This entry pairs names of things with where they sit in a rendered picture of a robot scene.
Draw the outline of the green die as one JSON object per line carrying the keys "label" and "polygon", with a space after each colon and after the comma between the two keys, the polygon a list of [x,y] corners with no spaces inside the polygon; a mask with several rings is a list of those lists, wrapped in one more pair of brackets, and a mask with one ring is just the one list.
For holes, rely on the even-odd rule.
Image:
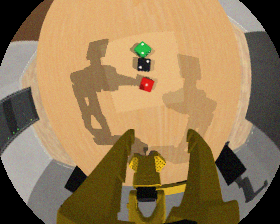
{"label": "green die", "polygon": [[142,41],[134,48],[134,51],[140,58],[145,58],[151,52],[151,48]]}

